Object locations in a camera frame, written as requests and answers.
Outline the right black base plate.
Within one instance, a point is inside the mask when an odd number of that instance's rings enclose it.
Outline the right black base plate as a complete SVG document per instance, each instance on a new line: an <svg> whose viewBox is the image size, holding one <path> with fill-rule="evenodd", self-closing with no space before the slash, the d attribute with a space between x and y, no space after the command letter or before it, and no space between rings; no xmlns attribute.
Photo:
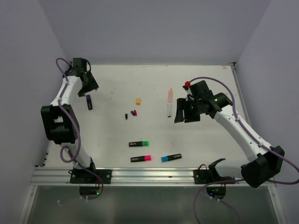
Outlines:
<svg viewBox="0 0 299 224"><path fill-rule="evenodd" d="M232 177L221 177L215 169L195 169L193 170L193 178L195 184L208 184L220 181L235 180Z"/></svg>

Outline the blue black highlighter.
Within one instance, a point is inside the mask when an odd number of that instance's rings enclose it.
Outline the blue black highlighter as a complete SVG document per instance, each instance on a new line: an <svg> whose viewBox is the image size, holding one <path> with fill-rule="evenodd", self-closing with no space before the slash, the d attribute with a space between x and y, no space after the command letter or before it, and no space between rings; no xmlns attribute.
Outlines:
<svg viewBox="0 0 299 224"><path fill-rule="evenodd" d="M173 155L161 157L161 162L168 162L168 161L173 161L173 160L177 160L177 159L181 159L181 158L182 158L181 154L173 154Z"/></svg>

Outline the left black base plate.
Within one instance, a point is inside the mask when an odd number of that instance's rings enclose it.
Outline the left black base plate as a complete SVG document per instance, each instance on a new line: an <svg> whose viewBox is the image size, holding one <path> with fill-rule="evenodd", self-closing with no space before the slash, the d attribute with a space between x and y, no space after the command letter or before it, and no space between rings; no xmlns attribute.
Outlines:
<svg viewBox="0 0 299 224"><path fill-rule="evenodd" d="M71 175L70 183L72 184L95 184L99 183L99 178L103 184L110 184L112 178L110 169L72 169L68 173Z"/></svg>

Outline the pink black highlighter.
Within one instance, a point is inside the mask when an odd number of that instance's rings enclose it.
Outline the pink black highlighter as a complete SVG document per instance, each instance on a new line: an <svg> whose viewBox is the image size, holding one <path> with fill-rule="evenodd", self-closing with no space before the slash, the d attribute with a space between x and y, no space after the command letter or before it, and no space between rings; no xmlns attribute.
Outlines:
<svg viewBox="0 0 299 224"><path fill-rule="evenodd" d="M151 155L143 155L130 158L131 162L151 161Z"/></svg>

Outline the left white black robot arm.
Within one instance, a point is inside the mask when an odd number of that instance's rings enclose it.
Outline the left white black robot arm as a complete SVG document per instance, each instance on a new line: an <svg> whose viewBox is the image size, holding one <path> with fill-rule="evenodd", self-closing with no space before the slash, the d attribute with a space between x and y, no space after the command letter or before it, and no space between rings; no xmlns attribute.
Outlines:
<svg viewBox="0 0 299 224"><path fill-rule="evenodd" d="M97 171L82 145L80 126L72 104L99 86L91 73L91 64L85 58L73 58L71 62L57 58L56 66L63 75L62 85L53 101L41 108L46 137L60 146L61 161L82 170L80 177L86 183L92 183L97 178Z"/></svg>

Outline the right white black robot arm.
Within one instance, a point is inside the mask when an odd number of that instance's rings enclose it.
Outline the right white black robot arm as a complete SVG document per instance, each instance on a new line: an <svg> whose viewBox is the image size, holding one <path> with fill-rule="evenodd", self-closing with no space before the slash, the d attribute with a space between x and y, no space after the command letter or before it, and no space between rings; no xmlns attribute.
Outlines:
<svg viewBox="0 0 299 224"><path fill-rule="evenodd" d="M174 122L197 122L202 114L210 116L232 136L246 155L244 162L229 162L220 158L204 172L208 182L219 183L235 178L243 179L257 188L280 172L285 152L263 140L238 114L233 97L224 93L213 94L204 80L191 84L185 82L185 98L177 99Z"/></svg>

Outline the purple black highlighter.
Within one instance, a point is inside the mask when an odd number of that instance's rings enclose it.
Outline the purple black highlighter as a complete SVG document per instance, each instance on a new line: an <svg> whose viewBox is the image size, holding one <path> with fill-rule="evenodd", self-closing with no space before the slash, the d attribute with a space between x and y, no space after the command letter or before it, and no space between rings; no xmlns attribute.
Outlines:
<svg viewBox="0 0 299 224"><path fill-rule="evenodd" d="M92 110L93 109L93 105L92 105L92 101L91 101L91 96L90 95L86 95L86 102L87 102L87 107L88 110Z"/></svg>

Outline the green black highlighter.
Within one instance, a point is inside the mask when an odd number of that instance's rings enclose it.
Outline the green black highlighter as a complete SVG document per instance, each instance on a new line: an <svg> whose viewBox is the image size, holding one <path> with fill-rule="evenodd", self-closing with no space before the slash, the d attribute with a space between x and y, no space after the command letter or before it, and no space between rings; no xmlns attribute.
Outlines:
<svg viewBox="0 0 299 224"><path fill-rule="evenodd" d="M135 141L135 142L130 142L128 144L129 147L144 147L144 146L149 146L148 141Z"/></svg>

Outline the aluminium front rail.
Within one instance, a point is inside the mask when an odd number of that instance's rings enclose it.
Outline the aluminium front rail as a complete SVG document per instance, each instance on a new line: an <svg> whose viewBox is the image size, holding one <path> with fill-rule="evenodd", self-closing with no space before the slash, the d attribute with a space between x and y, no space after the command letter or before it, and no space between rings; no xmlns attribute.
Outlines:
<svg viewBox="0 0 299 224"><path fill-rule="evenodd" d="M112 170L111 186L193 186L195 168L99 168ZM30 184L35 186L70 185L71 168L38 167ZM94 184L74 184L93 186Z"/></svg>

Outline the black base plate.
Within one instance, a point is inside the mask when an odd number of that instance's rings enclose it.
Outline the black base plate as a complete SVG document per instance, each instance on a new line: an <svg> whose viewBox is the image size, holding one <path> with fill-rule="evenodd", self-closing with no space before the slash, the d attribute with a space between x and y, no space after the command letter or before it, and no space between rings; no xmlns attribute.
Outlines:
<svg viewBox="0 0 299 224"><path fill-rule="evenodd" d="M110 184L112 178L110 169L72 169L68 173L71 175L70 183L72 184L95 184L99 183L99 178L103 184Z"/></svg>
<svg viewBox="0 0 299 224"><path fill-rule="evenodd" d="M215 169L195 169L193 170L193 178L195 184L208 184L220 181L235 180L232 177L221 177Z"/></svg>

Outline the right aluminium side rail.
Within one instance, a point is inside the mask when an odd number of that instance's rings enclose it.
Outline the right aluminium side rail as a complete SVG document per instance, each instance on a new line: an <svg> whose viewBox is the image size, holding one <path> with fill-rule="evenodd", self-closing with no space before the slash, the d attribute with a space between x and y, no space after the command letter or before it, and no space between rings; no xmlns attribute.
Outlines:
<svg viewBox="0 0 299 224"><path fill-rule="evenodd" d="M251 121L250 121L250 118L249 118L249 115L248 115L247 107L246 107L246 104L245 104L245 101L244 101L241 86L239 84L237 73L236 73L236 68L235 68L234 65L231 65L231 70L232 70L234 80L235 80L235 84L236 84L236 88L237 88L237 91L238 91L238 94L239 94L239 99L240 99L240 102L241 102L242 111L243 111L244 117L245 117L244 119L251 126Z"/></svg>

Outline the red pen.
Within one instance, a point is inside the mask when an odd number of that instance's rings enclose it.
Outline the red pen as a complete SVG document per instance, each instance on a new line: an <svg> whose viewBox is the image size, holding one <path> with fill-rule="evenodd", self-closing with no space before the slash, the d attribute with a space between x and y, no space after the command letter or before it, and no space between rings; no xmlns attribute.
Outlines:
<svg viewBox="0 0 299 224"><path fill-rule="evenodd" d="M167 105L167 117L168 117L168 118L171 117L170 106L169 106L169 104Z"/></svg>

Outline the orange pink highlighter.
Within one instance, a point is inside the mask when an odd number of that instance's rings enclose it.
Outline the orange pink highlighter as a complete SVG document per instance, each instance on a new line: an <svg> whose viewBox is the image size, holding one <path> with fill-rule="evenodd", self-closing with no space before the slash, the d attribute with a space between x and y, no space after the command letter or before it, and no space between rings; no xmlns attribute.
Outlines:
<svg viewBox="0 0 299 224"><path fill-rule="evenodd" d="M168 91L167 102L168 103L172 103L173 102L173 89L172 88L170 88L169 91Z"/></svg>

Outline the orange highlighter cap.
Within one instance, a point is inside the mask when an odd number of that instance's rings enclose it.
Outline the orange highlighter cap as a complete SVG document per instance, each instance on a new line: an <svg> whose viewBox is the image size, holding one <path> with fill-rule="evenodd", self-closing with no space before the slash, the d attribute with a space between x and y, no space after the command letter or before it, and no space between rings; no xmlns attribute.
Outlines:
<svg viewBox="0 0 299 224"><path fill-rule="evenodd" d="M141 98L137 98L136 99L136 105L140 105L141 104Z"/></svg>

